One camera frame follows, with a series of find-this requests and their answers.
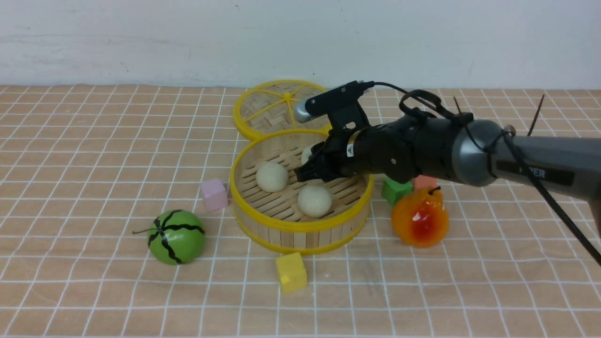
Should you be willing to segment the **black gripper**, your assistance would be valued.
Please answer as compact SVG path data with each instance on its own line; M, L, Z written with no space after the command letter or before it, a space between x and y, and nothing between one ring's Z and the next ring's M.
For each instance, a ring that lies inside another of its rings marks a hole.
M294 169L298 182L356 175L385 175L399 183L414 179L411 145L384 124L330 132L325 143L311 147L308 162Z

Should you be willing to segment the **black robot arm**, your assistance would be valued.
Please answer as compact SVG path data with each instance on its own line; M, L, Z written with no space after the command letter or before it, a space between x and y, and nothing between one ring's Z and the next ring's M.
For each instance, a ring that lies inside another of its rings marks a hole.
M294 169L299 182L383 174L484 187L497 179L586 201L600 226L599 138L513 135L490 120L459 126L444 118L404 116L363 129L332 129Z

